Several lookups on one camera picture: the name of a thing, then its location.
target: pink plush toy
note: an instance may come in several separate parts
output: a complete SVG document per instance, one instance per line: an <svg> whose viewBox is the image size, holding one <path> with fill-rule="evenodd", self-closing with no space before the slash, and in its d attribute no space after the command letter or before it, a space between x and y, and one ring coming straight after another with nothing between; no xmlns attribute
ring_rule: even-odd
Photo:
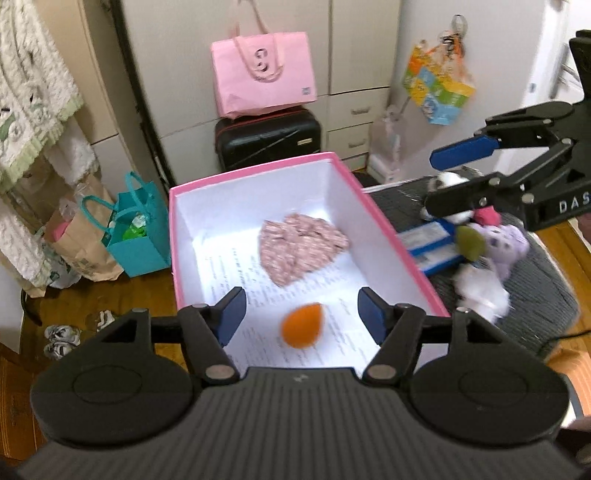
<svg viewBox="0 0 591 480"><path fill-rule="evenodd" d="M474 212L472 219L482 226L499 226L501 224L501 214L493 206L479 208Z"/></svg>

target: plastic bag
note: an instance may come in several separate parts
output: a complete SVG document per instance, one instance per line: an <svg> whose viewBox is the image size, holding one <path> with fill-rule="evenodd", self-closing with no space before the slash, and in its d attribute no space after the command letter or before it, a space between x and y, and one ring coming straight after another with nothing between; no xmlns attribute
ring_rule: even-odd
<svg viewBox="0 0 591 480"><path fill-rule="evenodd" d="M464 65L459 39L453 33L450 53L440 43L429 49L424 40L413 48L402 85L430 124L451 125L476 91Z"/></svg>
<svg viewBox="0 0 591 480"><path fill-rule="evenodd" d="M74 200L67 197L60 199L60 215L65 222L71 222L78 212L78 204L87 195L92 194L92 189L87 183L79 183L74 189Z"/></svg>
<svg viewBox="0 0 591 480"><path fill-rule="evenodd" d="M370 131L369 165L384 183L394 181L402 164L402 117L394 105L390 105L382 118L373 122Z"/></svg>

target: white sneaker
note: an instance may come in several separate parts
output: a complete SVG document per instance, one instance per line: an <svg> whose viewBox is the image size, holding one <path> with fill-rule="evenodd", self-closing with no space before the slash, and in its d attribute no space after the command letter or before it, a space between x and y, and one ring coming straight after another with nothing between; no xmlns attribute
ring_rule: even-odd
<svg viewBox="0 0 591 480"><path fill-rule="evenodd" d="M76 348L76 345L57 340L55 342L48 343L43 349L43 354L52 360L59 360L70 353L74 348Z"/></svg>
<svg viewBox="0 0 591 480"><path fill-rule="evenodd" d="M101 310L99 313L100 322L96 326L96 331L100 332L103 328L107 325L110 325L115 321L115 317L113 317L113 312L110 310Z"/></svg>
<svg viewBox="0 0 591 480"><path fill-rule="evenodd" d="M50 325L45 329L45 338L50 342L68 342L80 345L81 330L70 325Z"/></svg>

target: white plush toy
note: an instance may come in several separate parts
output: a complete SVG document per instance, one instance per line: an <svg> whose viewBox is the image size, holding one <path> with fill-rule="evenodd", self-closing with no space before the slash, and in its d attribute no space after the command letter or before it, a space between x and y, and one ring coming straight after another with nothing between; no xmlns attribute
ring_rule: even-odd
<svg viewBox="0 0 591 480"><path fill-rule="evenodd" d="M474 310L491 323L509 313L509 292L503 288L492 262L490 270L463 264L453 277L456 293L462 297L459 307Z"/></svg>
<svg viewBox="0 0 591 480"><path fill-rule="evenodd" d="M438 189L444 189L446 187L452 187L454 185L458 185L460 183L467 182L468 179L464 177L460 177L457 173L452 171L444 171L441 172L437 177L433 177L427 186L427 190L429 192L435 192ZM445 220L448 222L453 223L454 225L462 225L470 221L474 212L472 210L467 210L465 212L455 213L454 215L450 215L445 217ZM421 218L423 220L431 221L433 217L429 215L427 209L423 207L421 209Z"/></svg>

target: teal gift bag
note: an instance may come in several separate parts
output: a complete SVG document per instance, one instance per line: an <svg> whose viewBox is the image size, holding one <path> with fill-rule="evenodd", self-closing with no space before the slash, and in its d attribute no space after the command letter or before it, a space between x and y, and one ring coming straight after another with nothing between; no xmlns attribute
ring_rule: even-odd
<svg viewBox="0 0 591 480"><path fill-rule="evenodd" d="M132 181L139 183L135 189ZM94 195L84 197L80 210L105 232L106 249L130 277L170 267L170 240L168 237L168 209L153 181L144 183L136 172L125 176L128 192L118 195L117 202L106 202ZM103 227L88 211L86 202L93 201L113 211L107 228ZM123 235L137 214L144 215L146 236L124 239Z"/></svg>

